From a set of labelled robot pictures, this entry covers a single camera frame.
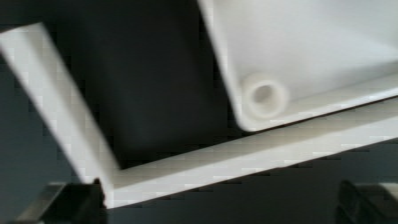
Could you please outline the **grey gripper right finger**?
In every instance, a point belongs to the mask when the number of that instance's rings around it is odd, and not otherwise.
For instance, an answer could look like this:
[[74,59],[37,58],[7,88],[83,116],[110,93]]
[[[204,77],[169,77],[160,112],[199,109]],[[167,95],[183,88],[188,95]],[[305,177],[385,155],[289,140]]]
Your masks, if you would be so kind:
[[339,183],[334,224],[398,224],[398,183]]

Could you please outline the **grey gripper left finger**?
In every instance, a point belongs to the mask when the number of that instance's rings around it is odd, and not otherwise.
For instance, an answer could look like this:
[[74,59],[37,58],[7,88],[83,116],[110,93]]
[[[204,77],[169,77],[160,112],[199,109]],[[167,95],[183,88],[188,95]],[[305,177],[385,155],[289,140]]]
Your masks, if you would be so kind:
[[89,184],[49,183],[10,224],[106,224],[99,180]]

